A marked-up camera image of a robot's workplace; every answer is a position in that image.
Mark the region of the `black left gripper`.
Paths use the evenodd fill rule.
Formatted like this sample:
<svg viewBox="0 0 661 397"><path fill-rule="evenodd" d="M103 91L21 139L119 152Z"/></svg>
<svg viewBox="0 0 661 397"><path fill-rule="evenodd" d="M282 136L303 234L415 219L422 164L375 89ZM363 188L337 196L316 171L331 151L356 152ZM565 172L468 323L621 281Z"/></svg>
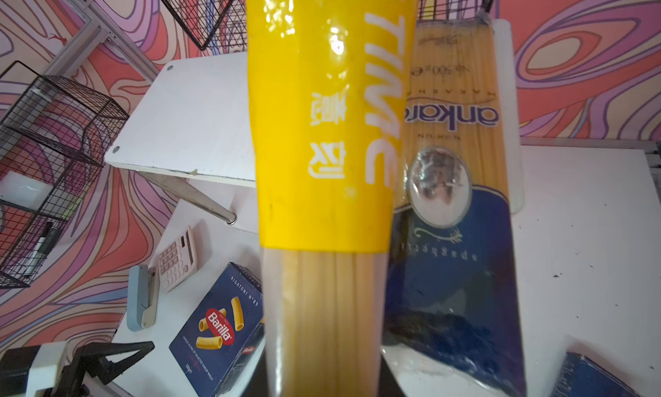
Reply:
<svg viewBox="0 0 661 397"><path fill-rule="evenodd" d="M110 384L154 349L155 345L151 341L85 345L77 351L77 368L66 366L48 395L105 396L105 384Z"/></svg>

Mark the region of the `blue Barilla rigatoni box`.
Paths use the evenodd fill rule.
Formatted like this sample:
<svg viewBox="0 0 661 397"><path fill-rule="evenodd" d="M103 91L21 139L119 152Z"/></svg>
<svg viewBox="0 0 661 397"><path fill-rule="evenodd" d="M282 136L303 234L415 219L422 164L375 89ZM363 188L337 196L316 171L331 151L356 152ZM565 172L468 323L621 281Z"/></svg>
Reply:
<svg viewBox="0 0 661 397"><path fill-rule="evenodd" d="M264 334L262 285L229 263L169 345L200 397L228 393Z"/></svg>

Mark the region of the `blue Ankara spaghetti bag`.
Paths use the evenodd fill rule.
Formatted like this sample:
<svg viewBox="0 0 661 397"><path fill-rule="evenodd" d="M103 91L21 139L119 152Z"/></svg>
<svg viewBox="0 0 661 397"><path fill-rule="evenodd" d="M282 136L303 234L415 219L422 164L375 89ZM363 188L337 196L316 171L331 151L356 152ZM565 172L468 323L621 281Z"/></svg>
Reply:
<svg viewBox="0 0 661 397"><path fill-rule="evenodd" d="M402 133L383 340L526 395L488 18L417 24Z"/></svg>

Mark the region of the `yellow Pastatime spaghetti bag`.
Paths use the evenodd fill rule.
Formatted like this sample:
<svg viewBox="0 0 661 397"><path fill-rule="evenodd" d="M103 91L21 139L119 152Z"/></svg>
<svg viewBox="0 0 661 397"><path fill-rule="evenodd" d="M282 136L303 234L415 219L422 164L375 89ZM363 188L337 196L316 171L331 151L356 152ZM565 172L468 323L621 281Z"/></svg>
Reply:
<svg viewBox="0 0 661 397"><path fill-rule="evenodd" d="M375 396L411 47L248 47L273 396Z"/></svg>

